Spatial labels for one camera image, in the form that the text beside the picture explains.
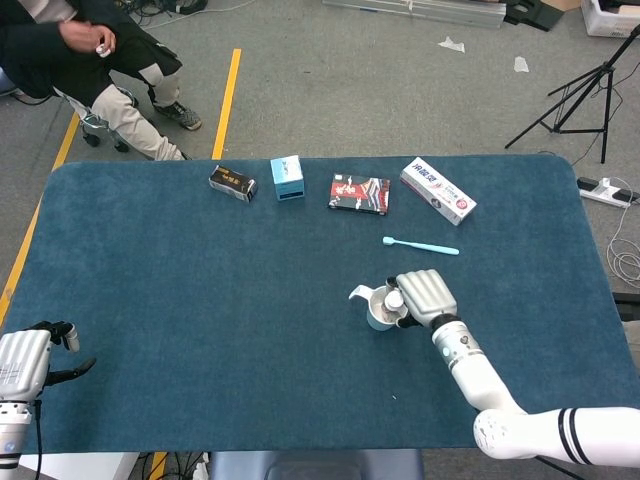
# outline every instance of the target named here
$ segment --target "chair wheel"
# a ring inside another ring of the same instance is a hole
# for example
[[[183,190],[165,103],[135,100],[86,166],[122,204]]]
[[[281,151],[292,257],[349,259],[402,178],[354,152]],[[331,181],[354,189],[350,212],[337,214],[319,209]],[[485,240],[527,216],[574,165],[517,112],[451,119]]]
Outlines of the chair wheel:
[[[122,143],[122,142],[115,143],[113,145],[113,148],[115,148],[116,150],[118,150],[121,153],[126,153],[126,152],[129,151],[129,145],[127,145],[126,143]]]
[[[93,148],[100,145],[100,137],[98,137],[97,135],[93,135],[91,133],[85,133],[82,136],[82,138],[84,138],[84,141],[87,142]]]

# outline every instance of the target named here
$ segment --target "toothbrush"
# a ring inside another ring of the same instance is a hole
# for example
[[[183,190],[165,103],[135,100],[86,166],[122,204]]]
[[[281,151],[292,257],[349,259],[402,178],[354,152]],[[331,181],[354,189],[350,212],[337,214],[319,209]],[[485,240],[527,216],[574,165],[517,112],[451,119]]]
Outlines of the toothbrush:
[[[430,252],[444,253],[447,255],[458,255],[460,253],[460,250],[457,248],[441,247],[439,245],[429,245],[427,243],[403,242],[401,240],[396,240],[393,237],[383,237],[382,243],[385,245],[393,245],[394,243],[397,243],[399,245],[407,245],[420,250],[428,250]]]

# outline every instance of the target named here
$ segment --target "paper scrap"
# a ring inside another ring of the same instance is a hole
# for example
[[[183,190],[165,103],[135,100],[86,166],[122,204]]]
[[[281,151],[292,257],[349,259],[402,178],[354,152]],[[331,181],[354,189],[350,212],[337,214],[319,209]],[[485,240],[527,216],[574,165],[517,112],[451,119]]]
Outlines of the paper scrap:
[[[464,53],[464,43],[455,43],[449,36],[447,36],[447,39],[444,42],[440,42],[438,45],[455,50],[456,52]]]
[[[524,57],[516,57],[516,61],[513,64],[513,69],[516,72],[529,73],[529,65],[527,65],[527,61],[524,59]]]

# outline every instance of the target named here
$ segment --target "black stripe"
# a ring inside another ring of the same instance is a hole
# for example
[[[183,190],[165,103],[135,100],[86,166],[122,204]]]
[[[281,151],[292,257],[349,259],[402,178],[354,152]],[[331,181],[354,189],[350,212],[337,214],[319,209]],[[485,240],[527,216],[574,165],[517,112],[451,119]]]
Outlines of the black stripe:
[[[580,446],[580,441],[578,440],[578,434],[576,433],[576,424],[575,424],[575,417],[576,417],[577,411],[578,409],[574,408],[573,410],[571,410],[571,413],[569,414],[569,427],[571,429],[571,438],[573,439],[573,443],[575,444],[576,450],[578,451],[578,455],[580,455],[580,458],[582,459],[582,461],[587,465],[593,465],[593,463],[591,463],[587,458],[587,456],[584,454],[584,451]]]
[[[567,437],[564,433],[564,413],[567,411],[566,408],[560,410],[558,413],[558,433],[560,433],[560,441],[562,442],[562,446],[564,447],[564,451],[567,452],[567,455],[571,459],[573,463],[580,463],[578,459],[575,457],[571,448],[569,448],[569,442],[567,442]]]

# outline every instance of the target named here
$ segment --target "robotic arm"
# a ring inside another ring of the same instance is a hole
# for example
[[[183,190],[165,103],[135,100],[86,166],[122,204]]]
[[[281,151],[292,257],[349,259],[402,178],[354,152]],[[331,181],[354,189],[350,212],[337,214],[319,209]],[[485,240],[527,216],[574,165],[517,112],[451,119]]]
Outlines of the robotic arm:
[[[18,467],[31,409],[38,420],[44,387],[78,378],[96,363],[91,358],[73,370],[50,371],[51,348],[61,343],[72,352],[80,349],[73,324],[41,322],[0,339],[0,480],[11,479]]]
[[[431,329],[433,344],[462,394],[479,411],[473,433],[485,454],[496,459],[541,455],[579,464],[640,468],[640,410],[564,408],[529,415],[456,316],[456,301],[438,272],[398,275],[387,280],[386,288],[387,296],[399,292],[407,307],[407,315],[395,317],[396,326]],[[392,317],[403,310],[378,311]]]

